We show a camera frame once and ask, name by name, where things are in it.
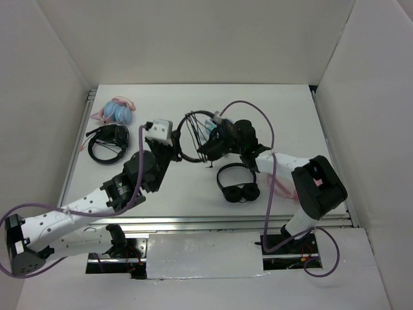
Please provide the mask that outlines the black wired headphones taped band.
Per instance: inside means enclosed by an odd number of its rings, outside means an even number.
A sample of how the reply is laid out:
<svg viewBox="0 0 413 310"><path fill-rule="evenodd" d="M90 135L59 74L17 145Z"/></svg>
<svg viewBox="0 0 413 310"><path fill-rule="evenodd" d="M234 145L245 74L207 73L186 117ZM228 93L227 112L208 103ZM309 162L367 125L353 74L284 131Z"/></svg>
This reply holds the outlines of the black wired headphones taped band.
<svg viewBox="0 0 413 310"><path fill-rule="evenodd" d="M195 110L185 114L183 119L179 122L176 130L173 131L172 135L174 138L174 145L177 150L177 158L179 161L187 161L189 163L206 163L208 162L206 156L198 153L198 148L204 144L208 138L204 136L203 124L207 119L212 119L214 113L206 110ZM190 139L192 141L195 152L197 153L194 157L189 156L183 150L181 143L182 128L186 127Z"/></svg>

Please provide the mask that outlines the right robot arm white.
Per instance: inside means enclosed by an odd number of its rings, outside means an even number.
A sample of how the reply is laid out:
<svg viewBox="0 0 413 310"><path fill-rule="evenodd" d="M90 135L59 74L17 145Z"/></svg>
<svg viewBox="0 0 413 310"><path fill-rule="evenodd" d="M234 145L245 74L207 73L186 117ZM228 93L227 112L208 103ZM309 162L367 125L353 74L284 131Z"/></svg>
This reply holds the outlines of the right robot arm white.
<svg viewBox="0 0 413 310"><path fill-rule="evenodd" d="M270 187L279 187L285 193L288 190L277 176L293 182L300 208L281 230L284 234L281 246L288 253L298 251L303 246L302 235L348 198L345 186L326 157L309 159L275 153L258 142L252 123L245 119L235 123L222 119L197 152L206 156L208 161L230 153L238 154L243 166L253 174L270 174Z"/></svg>

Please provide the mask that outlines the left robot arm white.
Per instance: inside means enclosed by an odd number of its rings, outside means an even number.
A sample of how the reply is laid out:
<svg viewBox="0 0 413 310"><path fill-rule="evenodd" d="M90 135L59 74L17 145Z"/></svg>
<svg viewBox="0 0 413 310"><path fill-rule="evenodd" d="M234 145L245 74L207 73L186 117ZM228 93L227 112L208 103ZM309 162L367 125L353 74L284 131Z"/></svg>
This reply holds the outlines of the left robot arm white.
<svg viewBox="0 0 413 310"><path fill-rule="evenodd" d="M144 192L157 192L171 161L177 160L177 131L162 133L159 127L142 125L138 130L139 149L123 170L102 186L63 207L39 204L47 213L24 218L16 212L27 205L10 209L2 218L10 270L1 271L12 278L31 278L46 272L49 258L55 263L68 256L97 253L98 247L111 258L128 251L125 234L117 224L91 231L88 224L101 218L119 216L145 202Z"/></svg>

